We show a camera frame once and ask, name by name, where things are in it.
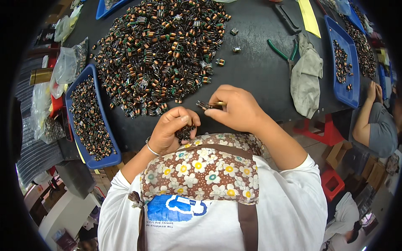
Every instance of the green-handled pliers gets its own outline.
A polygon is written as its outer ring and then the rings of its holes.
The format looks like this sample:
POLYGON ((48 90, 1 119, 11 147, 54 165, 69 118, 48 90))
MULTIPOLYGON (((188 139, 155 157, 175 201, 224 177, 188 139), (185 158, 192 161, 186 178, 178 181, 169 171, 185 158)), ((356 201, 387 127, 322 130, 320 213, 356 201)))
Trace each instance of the green-handled pliers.
POLYGON ((297 44, 296 39, 295 41, 295 46, 293 48, 293 52, 292 52, 292 56, 290 58, 288 58, 285 54, 283 54, 280 50, 278 50, 271 42, 270 39, 267 40, 269 46, 276 52, 278 53, 281 57, 283 57, 288 63, 289 63, 289 77, 291 77, 292 75, 292 68, 295 65, 295 62, 293 61, 293 59, 295 58, 296 52, 297 52, 297 48, 299 47, 299 45, 297 44))

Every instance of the silver bangle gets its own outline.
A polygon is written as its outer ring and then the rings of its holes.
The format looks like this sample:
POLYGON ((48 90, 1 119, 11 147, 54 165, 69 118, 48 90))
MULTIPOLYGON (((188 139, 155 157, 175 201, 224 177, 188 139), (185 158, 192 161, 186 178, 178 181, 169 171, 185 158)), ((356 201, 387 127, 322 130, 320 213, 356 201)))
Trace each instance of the silver bangle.
POLYGON ((151 153, 153 153, 153 154, 155 154, 155 155, 157 155, 157 156, 162 156, 162 155, 160 155, 160 154, 155 153, 155 152, 150 148, 150 145, 148 144, 148 142, 150 141, 150 138, 151 138, 151 136, 149 136, 149 137, 147 138, 147 140, 145 141, 145 143, 147 143, 148 150, 150 150, 151 153))

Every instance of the stool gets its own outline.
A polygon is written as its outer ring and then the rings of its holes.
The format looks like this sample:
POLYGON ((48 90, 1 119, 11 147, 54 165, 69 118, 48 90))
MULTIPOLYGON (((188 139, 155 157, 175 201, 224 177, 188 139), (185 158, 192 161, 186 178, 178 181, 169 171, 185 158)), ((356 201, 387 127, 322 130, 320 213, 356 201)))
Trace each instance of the stool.
POLYGON ((327 165, 327 170, 321 175, 321 186, 329 202, 331 202, 340 191, 345 189, 345 183, 329 165, 327 165))
POLYGON ((339 133, 338 129, 334 126, 332 122, 331 114, 325 115, 325 123, 317 121, 314 125, 315 128, 320 129, 320 131, 312 133, 308 130, 310 124, 309 119, 304 120, 304 128, 293 128, 294 133, 298 133, 309 138, 315 139, 319 142, 322 142, 326 145, 333 146, 343 141, 342 135, 339 133))

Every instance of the black work table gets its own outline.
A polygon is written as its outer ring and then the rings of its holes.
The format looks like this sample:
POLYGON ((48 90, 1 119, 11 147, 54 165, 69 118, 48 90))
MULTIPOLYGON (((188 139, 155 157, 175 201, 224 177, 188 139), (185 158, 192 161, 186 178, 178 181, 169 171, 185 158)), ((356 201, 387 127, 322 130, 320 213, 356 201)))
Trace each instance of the black work table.
MULTIPOLYGON (((96 44, 99 39, 108 33, 116 17, 124 15, 128 7, 139 2, 139 0, 134 0, 112 13, 109 17, 101 20, 95 19, 98 1, 84 2, 75 29, 64 46, 72 47, 88 36, 89 53, 96 54, 99 47, 93 51, 92 45, 96 44)), ((320 79, 320 107, 319 112, 316 111, 314 115, 314 117, 318 117, 348 109, 349 107, 335 98, 332 88, 332 52, 323 18, 324 15, 315 1, 311 0, 310 2, 320 28, 321 39, 304 30, 302 14, 299 4, 295 0, 284 0, 282 4, 287 6, 287 9, 291 12, 289 15, 292 15, 293 19, 298 22, 302 28, 302 33, 312 42, 324 60, 324 77, 320 79)), ((234 132, 234 130, 206 117, 203 111, 195 105, 197 100, 207 102, 221 84, 230 84, 251 92, 261 108, 277 122, 288 122, 304 118, 296 111, 290 95, 288 64, 267 44, 267 39, 271 39, 279 50, 290 56, 293 50, 293 40, 297 37, 289 35, 284 24, 280 22, 278 16, 270 7, 271 4, 268 0, 238 0, 225 5, 226 13, 231 15, 232 19, 226 22, 226 37, 215 56, 215 58, 226 60, 225 66, 214 66, 215 73, 211 76, 212 82, 204 85, 195 94, 185 98, 181 104, 199 114, 201 127, 198 128, 197 134, 234 132), (229 31, 234 27, 239 30, 236 36, 229 34, 229 31), (233 53, 234 46, 241 46, 242 51, 238 54, 233 53)), ((336 12, 334 13, 335 15, 332 16, 335 16, 338 23, 344 27, 341 18, 336 12)), ((363 104, 370 79, 363 77, 360 73, 360 80, 362 86, 360 104, 363 104)), ((126 118, 119 107, 109 109, 111 100, 105 90, 101 91, 101 96, 107 120, 120 150, 140 150, 144 146, 146 138, 151 135, 159 118, 150 116, 135 119, 126 118)), ((178 104, 174 101, 168 103, 169 108, 175 106, 178 106, 178 104)))

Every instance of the yellow paper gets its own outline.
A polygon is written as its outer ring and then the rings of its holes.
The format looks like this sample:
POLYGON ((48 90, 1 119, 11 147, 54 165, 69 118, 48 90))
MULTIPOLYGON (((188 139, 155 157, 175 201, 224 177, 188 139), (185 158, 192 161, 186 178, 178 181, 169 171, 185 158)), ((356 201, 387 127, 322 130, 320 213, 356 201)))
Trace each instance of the yellow paper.
POLYGON ((80 154, 80 157, 81 157, 82 162, 85 164, 85 160, 84 160, 84 158, 83 158, 82 155, 81 155, 81 152, 80 152, 80 149, 78 148, 77 142, 76 142, 76 147, 77 147, 78 153, 80 154))
POLYGON ((309 0, 299 0, 299 6, 301 10, 301 14, 303 16, 304 27, 306 31, 309 31, 316 35, 318 38, 321 38, 320 30, 318 29, 318 24, 316 20, 316 16, 314 15, 313 8, 311 8, 311 4, 309 0))

